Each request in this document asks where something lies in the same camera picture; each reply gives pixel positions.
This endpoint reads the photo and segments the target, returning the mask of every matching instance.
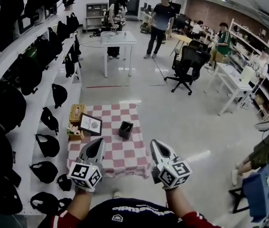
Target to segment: photo frame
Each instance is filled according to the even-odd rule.
[[[82,113],[78,128],[93,135],[100,136],[102,134],[102,120]]]

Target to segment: sneaker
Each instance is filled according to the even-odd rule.
[[[112,195],[112,199],[119,199],[122,197],[123,197],[123,194],[120,191],[115,191]]]
[[[231,171],[231,182],[232,182],[233,186],[236,186],[238,184],[238,178],[239,178],[238,170],[232,170]]]
[[[212,65],[211,64],[205,64],[205,68],[207,68],[207,69],[213,69],[213,67],[212,67]]]
[[[241,168],[243,166],[243,163],[242,162],[238,162],[238,163],[236,163],[235,164],[235,169],[239,169],[239,168]]]

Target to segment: gray floor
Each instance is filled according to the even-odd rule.
[[[173,76],[173,56],[169,55],[177,40],[172,38],[162,45],[156,60],[143,59],[150,35],[141,34],[140,25],[139,22],[127,22],[125,28],[138,41],[132,52],[131,77],[128,76],[128,60],[112,59],[108,62],[108,78],[104,78],[103,49],[98,48],[99,38],[81,37],[85,90],[80,102],[86,105],[137,102],[145,144],[148,146],[152,139],[158,139],[174,147],[185,159],[189,158],[193,174],[181,188],[191,204],[210,221],[234,227],[248,213],[229,214],[232,208],[232,198],[228,193],[232,189],[230,171],[261,140],[261,133],[253,127],[259,122],[255,111],[253,108],[240,109],[233,114],[227,111],[218,116],[228,101],[228,89],[216,92],[215,87],[220,83],[217,80],[205,94],[211,75],[204,68],[201,77],[191,86],[191,96],[183,86],[172,93],[176,82],[167,80],[166,83],[163,77]],[[138,176],[128,176],[107,179],[100,184],[93,206],[109,199],[114,189],[121,190],[125,197],[160,205],[166,202],[160,184],[154,185],[151,178],[143,180]]]

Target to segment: pink checkered cloth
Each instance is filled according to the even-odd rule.
[[[135,104],[87,106],[87,114],[102,119],[102,138],[106,142],[102,161],[105,177],[138,175],[147,179],[151,170],[151,158],[145,147]],[[122,121],[133,123],[129,140],[119,137]],[[81,141],[69,141],[67,167],[79,156],[88,142],[99,136],[85,137]]]

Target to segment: black pants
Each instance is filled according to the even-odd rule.
[[[103,31],[111,31],[111,28],[110,27],[104,28],[104,29],[102,29],[102,32]],[[108,47],[107,53],[109,56],[116,57],[117,55],[120,54],[120,47]]]
[[[150,55],[153,49],[153,44],[155,39],[157,38],[157,46],[155,47],[154,54],[158,53],[159,48],[162,45],[163,38],[165,35],[165,30],[160,30],[155,27],[151,27],[151,39],[149,41],[148,49],[147,49],[147,54]]]

